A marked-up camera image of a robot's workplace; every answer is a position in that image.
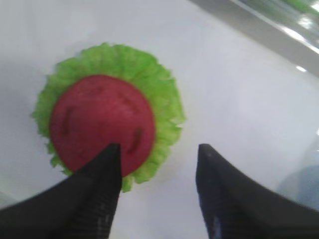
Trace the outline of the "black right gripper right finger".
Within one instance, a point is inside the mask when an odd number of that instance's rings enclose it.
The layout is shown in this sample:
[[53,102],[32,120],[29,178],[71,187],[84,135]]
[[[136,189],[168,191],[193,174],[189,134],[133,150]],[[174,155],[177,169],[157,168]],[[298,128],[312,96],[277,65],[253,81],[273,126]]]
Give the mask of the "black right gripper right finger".
[[319,213],[252,180],[200,144],[196,187],[210,239],[317,239]]

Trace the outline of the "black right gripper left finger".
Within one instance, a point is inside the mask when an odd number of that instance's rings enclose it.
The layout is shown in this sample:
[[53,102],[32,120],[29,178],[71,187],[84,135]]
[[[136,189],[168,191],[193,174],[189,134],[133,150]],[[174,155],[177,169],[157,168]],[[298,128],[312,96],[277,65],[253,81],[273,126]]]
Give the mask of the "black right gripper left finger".
[[121,152],[110,144],[52,188],[0,211],[2,239],[107,239],[122,188]]

